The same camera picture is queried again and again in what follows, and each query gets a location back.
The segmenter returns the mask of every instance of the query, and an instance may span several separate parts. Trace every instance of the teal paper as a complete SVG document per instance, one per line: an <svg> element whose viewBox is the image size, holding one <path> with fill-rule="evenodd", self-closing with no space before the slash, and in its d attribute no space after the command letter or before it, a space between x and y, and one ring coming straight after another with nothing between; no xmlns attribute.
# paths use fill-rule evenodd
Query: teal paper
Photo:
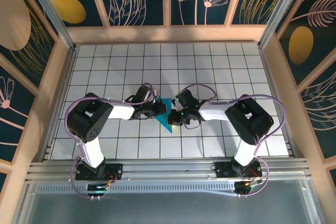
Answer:
<svg viewBox="0 0 336 224"><path fill-rule="evenodd" d="M170 133L173 133L173 127L168 124L168 116L169 114L171 113L171 110L172 110L172 99L171 98L164 98L162 99L161 97L158 97L156 99L157 101L158 100L161 100L163 104L166 105L167 107L167 112L162 114L162 115L158 115L156 116L155 118L167 129L170 131Z"/></svg>

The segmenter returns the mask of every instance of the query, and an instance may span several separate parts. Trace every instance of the yellow circle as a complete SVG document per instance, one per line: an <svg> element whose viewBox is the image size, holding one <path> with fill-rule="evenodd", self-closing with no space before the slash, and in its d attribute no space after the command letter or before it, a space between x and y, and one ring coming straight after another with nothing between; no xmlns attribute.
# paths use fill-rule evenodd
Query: yellow circle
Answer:
<svg viewBox="0 0 336 224"><path fill-rule="evenodd" d="M314 35L311 30L305 26L299 26L294 30L289 40L289 58L300 65L309 57L313 48Z"/></svg>
<svg viewBox="0 0 336 224"><path fill-rule="evenodd" d="M0 45L20 50L30 38L29 9L23 0L0 0Z"/></svg>
<svg viewBox="0 0 336 224"><path fill-rule="evenodd" d="M61 18L77 24L86 18L84 6L78 0L51 0Z"/></svg>

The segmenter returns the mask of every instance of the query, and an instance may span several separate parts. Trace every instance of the white grid mat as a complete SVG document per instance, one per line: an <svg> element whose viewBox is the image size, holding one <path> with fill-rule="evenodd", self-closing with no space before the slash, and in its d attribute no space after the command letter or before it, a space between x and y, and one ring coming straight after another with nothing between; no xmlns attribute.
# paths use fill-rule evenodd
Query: white grid mat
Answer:
<svg viewBox="0 0 336 224"><path fill-rule="evenodd" d="M271 95L258 47L253 43L82 45L49 158L72 159L80 154L64 129L64 114L71 102L88 92L126 99L144 82L153 84L163 98L173 98L192 83L212 87L219 100L244 93ZM212 95L203 87L190 90L200 100ZM257 101L272 115L275 129L279 120L273 101ZM259 156L288 156L282 132L277 134L266 140ZM233 156L239 140L227 121L202 122L193 130L174 126L172 134L155 119L108 119L99 142L107 159L122 159Z"/></svg>

